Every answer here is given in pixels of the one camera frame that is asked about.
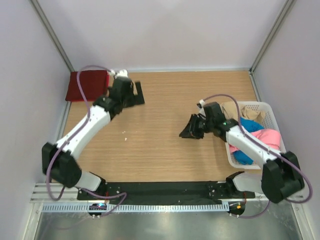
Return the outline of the dark red t-shirt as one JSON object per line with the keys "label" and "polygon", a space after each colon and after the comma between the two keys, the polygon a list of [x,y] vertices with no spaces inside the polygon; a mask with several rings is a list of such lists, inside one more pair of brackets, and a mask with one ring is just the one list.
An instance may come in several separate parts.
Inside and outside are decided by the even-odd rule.
{"label": "dark red t-shirt", "polygon": [[[105,70],[85,70],[80,73],[79,81],[87,101],[95,101],[99,96],[106,94],[106,74]],[[67,102],[83,102],[78,82],[77,72],[71,72],[67,93]]]}

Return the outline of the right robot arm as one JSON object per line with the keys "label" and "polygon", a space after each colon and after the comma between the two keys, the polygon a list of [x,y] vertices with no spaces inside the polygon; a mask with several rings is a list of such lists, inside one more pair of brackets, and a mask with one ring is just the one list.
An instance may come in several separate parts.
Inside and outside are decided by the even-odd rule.
{"label": "right robot arm", "polygon": [[239,121],[226,119],[217,102],[198,106],[199,113],[191,115],[179,137],[202,139],[206,133],[212,133],[246,154],[262,170],[260,175],[240,171],[229,176],[225,185],[229,197],[255,192],[265,195],[272,203],[279,203],[305,187],[294,153],[274,149],[246,131]]}

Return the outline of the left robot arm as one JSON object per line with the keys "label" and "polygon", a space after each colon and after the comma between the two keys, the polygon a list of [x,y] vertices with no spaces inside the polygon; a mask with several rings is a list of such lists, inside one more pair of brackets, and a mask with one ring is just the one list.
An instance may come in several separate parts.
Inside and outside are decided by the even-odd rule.
{"label": "left robot arm", "polygon": [[108,89],[108,95],[99,96],[90,106],[88,114],[56,143],[42,147],[42,171],[66,188],[88,190],[95,200],[106,194],[106,181],[91,172],[84,171],[77,163],[79,156],[92,138],[123,109],[145,103],[142,86],[125,76],[118,76]]}

